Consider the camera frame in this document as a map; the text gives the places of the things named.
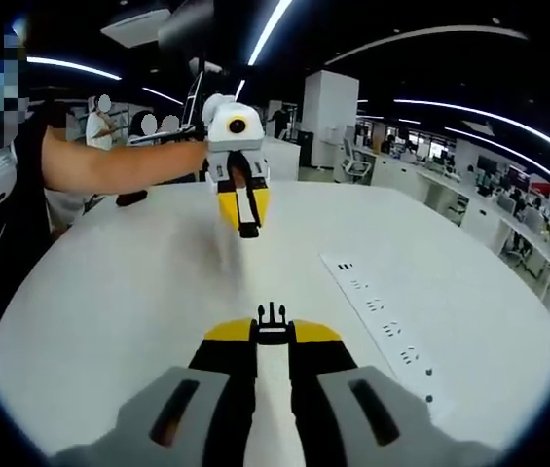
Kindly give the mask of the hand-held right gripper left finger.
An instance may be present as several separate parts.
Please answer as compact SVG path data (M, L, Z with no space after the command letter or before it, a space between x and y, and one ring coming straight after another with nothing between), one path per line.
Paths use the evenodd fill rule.
M257 323L208 331L190 364L171 367L127 400L98 440L55 466L241 466L256 407Z

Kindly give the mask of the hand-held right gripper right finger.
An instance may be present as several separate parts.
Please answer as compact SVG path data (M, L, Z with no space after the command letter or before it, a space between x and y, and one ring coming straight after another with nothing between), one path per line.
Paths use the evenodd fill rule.
M309 466L493 466L496 453L459 441L427 404L373 366L358 366L332 329L291 322L291 410Z

